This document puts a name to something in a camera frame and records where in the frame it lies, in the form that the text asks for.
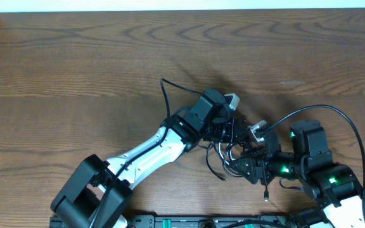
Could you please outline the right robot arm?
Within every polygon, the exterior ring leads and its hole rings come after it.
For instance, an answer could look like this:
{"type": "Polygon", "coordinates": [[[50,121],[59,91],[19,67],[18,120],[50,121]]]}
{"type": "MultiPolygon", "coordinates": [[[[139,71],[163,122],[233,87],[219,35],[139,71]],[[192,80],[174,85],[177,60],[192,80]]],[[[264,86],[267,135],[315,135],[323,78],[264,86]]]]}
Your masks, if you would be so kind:
{"type": "Polygon", "coordinates": [[[274,178],[299,181],[297,188],[316,202],[292,213],[288,227],[365,227],[363,186],[352,169],[333,161],[326,133],[316,120],[290,127],[293,150],[283,152],[275,131],[260,122],[251,127],[258,146],[243,141],[243,152],[228,167],[252,184],[268,186],[274,178]]]}

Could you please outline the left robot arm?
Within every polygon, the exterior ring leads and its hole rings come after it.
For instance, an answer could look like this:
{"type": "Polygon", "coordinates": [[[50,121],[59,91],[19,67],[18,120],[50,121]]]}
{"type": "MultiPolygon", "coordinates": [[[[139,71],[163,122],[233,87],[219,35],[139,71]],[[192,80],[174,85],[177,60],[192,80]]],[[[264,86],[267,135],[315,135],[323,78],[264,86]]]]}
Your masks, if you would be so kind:
{"type": "Polygon", "coordinates": [[[101,160],[85,158],[51,203],[67,227],[127,227],[123,212],[133,189],[161,166],[191,151],[201,140],[233,139],[233,112],[240,99],[205,89],[186,114],[167,117],[158,131],[130,151],[101,160]]]}

